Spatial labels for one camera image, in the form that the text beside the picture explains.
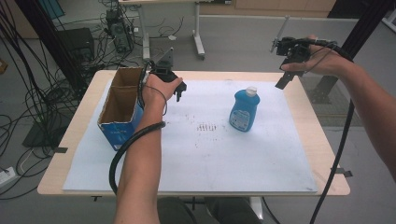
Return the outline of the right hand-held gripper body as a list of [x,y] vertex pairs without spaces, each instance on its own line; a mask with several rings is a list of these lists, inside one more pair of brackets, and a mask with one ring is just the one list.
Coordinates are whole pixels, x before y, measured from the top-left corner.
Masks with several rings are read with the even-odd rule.
[[296,39],[294,37],[282,37],[289,19],[290,15],[286,15],[280,30],[272,42],[270,52],[276,50],[277,55],[285,56],[284,63],[306,62],[310,58],[309,44],[304,40]]

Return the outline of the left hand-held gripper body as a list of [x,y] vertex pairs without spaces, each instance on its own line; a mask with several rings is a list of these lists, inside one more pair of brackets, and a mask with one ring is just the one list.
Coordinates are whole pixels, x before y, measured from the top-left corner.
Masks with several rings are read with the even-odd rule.
[[170,48],[165,54],[157,61],[150,61],[150,72],[156,75],[163,82],[172,82],[177,78],[173,72],[174,65],[174,49]]

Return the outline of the blue detergent bottle white cap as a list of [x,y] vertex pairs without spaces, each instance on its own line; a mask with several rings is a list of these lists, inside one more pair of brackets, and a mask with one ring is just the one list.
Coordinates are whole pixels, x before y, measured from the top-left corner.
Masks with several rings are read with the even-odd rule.
[[250,86],[234,95],[234,105],[229,116],[229,123],[240,132],[248,132],[255,120],[261,99],[257,88]]

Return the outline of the blue cardboard box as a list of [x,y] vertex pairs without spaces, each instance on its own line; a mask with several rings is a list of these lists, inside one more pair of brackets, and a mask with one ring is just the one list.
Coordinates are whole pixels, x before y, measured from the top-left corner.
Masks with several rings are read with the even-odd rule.
[[141,120],[143,109],[137,99],[141,71],[140,67],[120,68],[110,82],[97,124],[114,150],[134,134]]

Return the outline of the person's left hand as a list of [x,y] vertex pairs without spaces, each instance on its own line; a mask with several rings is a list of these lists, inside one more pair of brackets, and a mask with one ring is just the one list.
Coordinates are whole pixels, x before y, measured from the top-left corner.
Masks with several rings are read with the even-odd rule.
[[174,94],[174,90],[183,81],[181,77],[172,82],[163,82],[156,75],[150,74],[143,88],[144,109],[156,109],[163,111],[167,101]]

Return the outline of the person's right hand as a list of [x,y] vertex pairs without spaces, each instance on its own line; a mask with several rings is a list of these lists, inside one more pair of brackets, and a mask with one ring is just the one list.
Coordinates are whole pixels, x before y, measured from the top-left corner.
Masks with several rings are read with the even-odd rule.
[[312,72],[317,75],[340,77],[355,66],[332,49],[310,45],[309,50],[310,58],[306,62],[286,63],[280,68],[288,72]]

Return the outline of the wooden cabinet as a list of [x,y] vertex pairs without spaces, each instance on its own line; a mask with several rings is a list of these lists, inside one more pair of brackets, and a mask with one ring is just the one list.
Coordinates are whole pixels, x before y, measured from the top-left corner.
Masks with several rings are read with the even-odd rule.
[[326,18],[336,0],[227,0],[201,4],[202,15],[285,16]]

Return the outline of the dark gridded floor mat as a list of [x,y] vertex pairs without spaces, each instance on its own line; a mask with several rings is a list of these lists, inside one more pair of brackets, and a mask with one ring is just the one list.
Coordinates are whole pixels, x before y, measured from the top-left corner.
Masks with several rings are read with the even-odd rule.
[[314,96],[314,89],[321,77],[301,77],[300,81],[322,127],[343,127],[347,120],[349,99],[335,85],[322,99]]

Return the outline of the black computer tower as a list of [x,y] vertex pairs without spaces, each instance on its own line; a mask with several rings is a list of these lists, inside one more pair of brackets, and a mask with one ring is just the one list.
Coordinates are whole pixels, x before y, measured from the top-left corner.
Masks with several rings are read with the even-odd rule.
[[117,53],[124,53],[133,50],[132,39],[127,31],[127,27],[120,12],[116,9],[106,11],[106,24],[110,35],[113,37]]

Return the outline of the black box on floor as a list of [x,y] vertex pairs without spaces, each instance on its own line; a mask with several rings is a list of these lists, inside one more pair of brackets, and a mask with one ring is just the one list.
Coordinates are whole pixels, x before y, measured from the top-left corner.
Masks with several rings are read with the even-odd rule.
[[94,41],[89,28],[77,28],[57,32],[72,58],[79,63],[91,62],[94,58]]

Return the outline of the person's left leg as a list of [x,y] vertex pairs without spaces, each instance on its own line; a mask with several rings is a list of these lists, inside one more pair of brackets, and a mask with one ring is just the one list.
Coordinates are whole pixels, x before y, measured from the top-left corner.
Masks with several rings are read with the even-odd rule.
[[161,224],[197,224],[194,214],[179,198],[161,198],[157,209]]

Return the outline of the person's leg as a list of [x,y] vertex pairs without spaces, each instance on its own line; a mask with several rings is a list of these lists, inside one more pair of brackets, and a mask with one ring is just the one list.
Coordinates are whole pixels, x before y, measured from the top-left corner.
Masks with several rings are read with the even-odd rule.
[[161,198],[157,209],[161,224],[197,224],[194,214],[179,198]]
[[205,197],[209,214],[219,224],[262,224],[244,197]]

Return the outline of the person's right leg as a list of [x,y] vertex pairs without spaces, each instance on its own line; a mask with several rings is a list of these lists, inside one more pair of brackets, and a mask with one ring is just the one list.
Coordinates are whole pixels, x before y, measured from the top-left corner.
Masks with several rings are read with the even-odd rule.
[[205,197],[209,214],[219,224],[262,224],[244,197]]

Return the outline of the white power strip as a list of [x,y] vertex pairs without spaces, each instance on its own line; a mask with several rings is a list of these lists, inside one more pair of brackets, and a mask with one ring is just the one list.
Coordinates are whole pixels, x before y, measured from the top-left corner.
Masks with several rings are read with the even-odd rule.
[[0,172],[0,188],[16,179],[16,173],[13,167],[9,167]]

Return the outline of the black slanted metal post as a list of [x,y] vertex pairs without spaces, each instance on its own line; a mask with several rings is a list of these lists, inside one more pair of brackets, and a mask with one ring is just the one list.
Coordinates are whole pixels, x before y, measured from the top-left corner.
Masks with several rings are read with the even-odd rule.
[[[387,14],[389,7],[395,1],[396,0],[373,0],[365,9],[342,46],[342,49],[345,50],[351,58],[354,58],[361,50],[376,26]],[[314,104],[326,104],[328,102],[328,96],[336,82],[336,77],[322,77],[318,85],[308,92],[310,101]]]

